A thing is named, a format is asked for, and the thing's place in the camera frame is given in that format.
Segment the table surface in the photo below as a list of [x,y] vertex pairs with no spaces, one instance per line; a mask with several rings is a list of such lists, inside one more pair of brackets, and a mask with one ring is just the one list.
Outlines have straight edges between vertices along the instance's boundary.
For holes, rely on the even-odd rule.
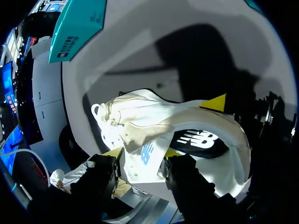
[[63,63],[68,119],[90,156],[103,148],[91,105],[119,91],[152,88],[183,101],[236,86],[253,89],[257,98],[269,91],[281,96],[288,119],[297,110],[294,74],[280,38],[241,0],[109,0],[104,29]]

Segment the white cable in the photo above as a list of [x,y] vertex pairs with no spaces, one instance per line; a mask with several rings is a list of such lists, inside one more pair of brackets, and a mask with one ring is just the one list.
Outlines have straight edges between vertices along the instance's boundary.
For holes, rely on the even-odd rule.
[[18,149],[18,150],[15,150],[13,152],[10,152],[10,153],[6,153],[6,154],[0,154],[0,156],[8,156],[8,155],[12,155],[12,154],[15,154],[15,153],[19,153],[19,152],[28,152],[28,153],[32,153],[33,155],[36,156],[36,158],[41,162],[45,172],[46,172],[46,175],[47,175],[47,179],[48,179],[48,187],[51,186],[51,183],[50,183],[50,176],[49,176],[49,173],[48,173],[48,170],[46,168],[46,165],[44,164],[44,162],[42,161],[42,159],[38,156],[38,154],[36,154],[35,152],[31,151],[30,149]]

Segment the blue logo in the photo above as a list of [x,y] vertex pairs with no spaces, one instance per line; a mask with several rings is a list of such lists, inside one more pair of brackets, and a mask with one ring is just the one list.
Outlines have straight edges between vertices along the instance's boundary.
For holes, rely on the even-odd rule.
[[144,165],[147,165],[150,160],[150,154],[153,152],[153,145],[151,142],[145,146],[142,147],[141,151],[141,160],[144,163]]

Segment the white cabinet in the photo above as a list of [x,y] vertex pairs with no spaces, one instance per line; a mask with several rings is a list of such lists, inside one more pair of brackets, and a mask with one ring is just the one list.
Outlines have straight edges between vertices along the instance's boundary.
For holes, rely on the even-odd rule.
[[44,141],[58,140],[67,125],[62,100],[35,107],[36,118]]
[[58,168],[62,169],[65,173],[70,172],[71,169],[60,151],[58,140],[51,142],[43,140],[30,145],[30,148],[39,155],[49,172],[52,173]]
[[32,90],[34,106],[62,99],[61,63],[48,63],[48,58],[37,58],[33,64]]

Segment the computer monitor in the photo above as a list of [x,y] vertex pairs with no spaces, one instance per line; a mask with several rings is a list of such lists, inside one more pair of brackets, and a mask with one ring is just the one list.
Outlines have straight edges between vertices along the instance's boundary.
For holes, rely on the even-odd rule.
[[[21,130],[21,127],[18,125],[9,135],[9,137],[5,140],[4,146],[1,149],[1,154],[7,154],[12,151],[15,151],[18,149],[17,143],[21,142],[23,138],[23,133]],[[9,173],[12,174],[13,172],[13,166],[14,166],[14,159],[15,154],[9,155],[9,156],[0,156],[2,161],[4,162],[6,168],[8,169]]]
[[17,110],[15,107],[12,72],[13,72],[13,62],[9,62],[1,68],[4,97],[12,113],[16,115]]

